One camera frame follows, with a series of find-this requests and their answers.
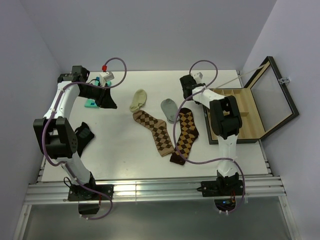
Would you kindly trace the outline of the brown tan argyle sock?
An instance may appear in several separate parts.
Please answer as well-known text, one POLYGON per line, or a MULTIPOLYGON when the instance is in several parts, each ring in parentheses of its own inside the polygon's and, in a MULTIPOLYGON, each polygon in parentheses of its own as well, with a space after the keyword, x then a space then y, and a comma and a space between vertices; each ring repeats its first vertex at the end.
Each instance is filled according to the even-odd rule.
POLYGON ((167 131, 167 123, 164 120, 155 118, 144 110, 138 110, 132 114, 132 117, 135 122, 151 132, 156 149, 161 157, 174 152, 174 147, 167 131))

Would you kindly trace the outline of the black compartment storage box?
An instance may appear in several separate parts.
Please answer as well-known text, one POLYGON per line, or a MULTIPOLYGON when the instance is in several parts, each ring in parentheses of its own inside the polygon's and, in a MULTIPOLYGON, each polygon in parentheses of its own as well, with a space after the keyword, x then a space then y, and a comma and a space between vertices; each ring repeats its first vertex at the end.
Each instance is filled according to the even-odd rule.
POLYGON ((262 141, 300 113, 272 56, 267 56, 243 88, 213 88, 223 96, 236 98, 242 119, 238 144, 262 141))

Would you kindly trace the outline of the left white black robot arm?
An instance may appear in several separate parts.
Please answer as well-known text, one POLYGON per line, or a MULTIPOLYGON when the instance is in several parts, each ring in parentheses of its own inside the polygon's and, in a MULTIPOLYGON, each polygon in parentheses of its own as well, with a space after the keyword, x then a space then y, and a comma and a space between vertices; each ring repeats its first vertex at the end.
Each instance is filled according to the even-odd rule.
POLYGON ((35 119, 33 129, 45 159, 54 167, 62 166, 75 185, 81 185, 79 194, 86 200, 96 197, 98 188, 90 183, 91 172, 84 166, 78 153, 79 141, 69 117, 76 98, 93 99, 103 109, 116 109, 108 86, 95 86, 87 82, 90 72, 81 65, 72 67, 71 73, 58 77, 53 102, 42 117, 35 119))

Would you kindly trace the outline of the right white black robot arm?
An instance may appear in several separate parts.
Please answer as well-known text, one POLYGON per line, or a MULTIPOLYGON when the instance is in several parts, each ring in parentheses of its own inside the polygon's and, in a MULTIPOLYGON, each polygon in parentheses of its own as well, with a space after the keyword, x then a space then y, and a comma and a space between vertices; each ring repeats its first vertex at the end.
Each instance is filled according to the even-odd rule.
POLYGON ((219 146, 217 175, 223 177, 216 183, 216 189, 220 194, 227 195, 234 188, 234 183, 227 177, 238 172, 234 160, 242 118, 237 100, 234 96, 224 96, 208 89, 204 83, 197 83, 190 74, 179 80, 185 100, 194 101, 209 109, 210 126, 219 146))

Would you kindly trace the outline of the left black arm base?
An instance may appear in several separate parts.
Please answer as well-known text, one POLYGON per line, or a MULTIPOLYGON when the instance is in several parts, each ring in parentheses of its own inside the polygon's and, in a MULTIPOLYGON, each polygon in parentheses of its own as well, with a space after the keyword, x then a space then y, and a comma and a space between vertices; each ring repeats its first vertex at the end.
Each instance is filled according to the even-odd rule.
POLYGON ((101 207, 102 200, 110 201, 112 207, 112 198, 114 193, 113 184, 96 184, 93 175, 90 175, 89 183, 84 184, 85 188, 73 184, 68 177, 63 178, 63 183, 69 188, 68 202, 78 202, 78 212, 82 217, 96 215, 101 207))

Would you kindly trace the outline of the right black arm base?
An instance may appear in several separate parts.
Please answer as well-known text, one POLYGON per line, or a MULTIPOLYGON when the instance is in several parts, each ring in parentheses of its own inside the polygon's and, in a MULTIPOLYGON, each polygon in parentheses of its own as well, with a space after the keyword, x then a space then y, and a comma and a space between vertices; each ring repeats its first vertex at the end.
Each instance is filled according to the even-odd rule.
POLYGON ((196 189, 202 194, 202 197, 218 197, 214 200, 218 212, 226 215, 230 214, 237 207, 236 197, 241 197, 243 201, 245 196, 245 181, 240 178, 236 172, 232 176, 223 177, 217 174, 215 180, 201 181, 200 186, 196 189))

